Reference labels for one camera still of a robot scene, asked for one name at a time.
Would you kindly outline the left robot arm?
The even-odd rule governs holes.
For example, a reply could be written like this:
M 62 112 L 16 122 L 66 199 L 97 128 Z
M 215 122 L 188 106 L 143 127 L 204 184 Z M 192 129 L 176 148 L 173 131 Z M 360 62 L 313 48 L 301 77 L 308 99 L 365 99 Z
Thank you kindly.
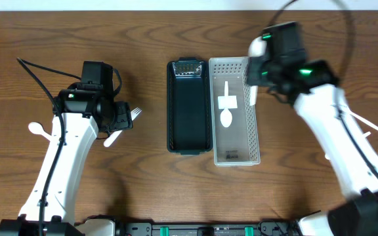
M 36 183 L 15 220 L 1 220 L 0 235 L 123 235 L 111 216 L 75 221 L 75 201 L 89 150 L 99 133 L 109 146 L 122 130 L 133 127 L 127 102 L 113 77 L 119 72 L 104 62 L 85 61 L 77 82 L 49 96 L 52 132 Z

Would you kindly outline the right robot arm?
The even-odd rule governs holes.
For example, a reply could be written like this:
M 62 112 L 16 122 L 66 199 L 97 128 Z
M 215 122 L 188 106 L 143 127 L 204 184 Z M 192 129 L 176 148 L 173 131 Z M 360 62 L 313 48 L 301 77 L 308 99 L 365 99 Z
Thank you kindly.
M 378 235 L 378 154 L 324 60 L 307 58 L 296 22 L 264 28 L 249 46 L 247 84 L 294 108 L 329 159 L 346 201 L 296 221 L 300 235 Z

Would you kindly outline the white plastic fork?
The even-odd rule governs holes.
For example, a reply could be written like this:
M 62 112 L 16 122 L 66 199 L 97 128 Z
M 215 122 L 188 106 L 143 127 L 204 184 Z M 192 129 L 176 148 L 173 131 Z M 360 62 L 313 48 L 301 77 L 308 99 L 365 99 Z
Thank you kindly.
M 135 108 L 134 110 L 131 111 L 131 120 L 134 121 L 138 115 L 142 112 L 140 108 Z M 122 130 L 118 130 L 113 132 L 107 139 L 105 139 L 103 145 L 105 148 L 110 147 L 115 140 L 118 138 L 118 136 L 122 133 Z

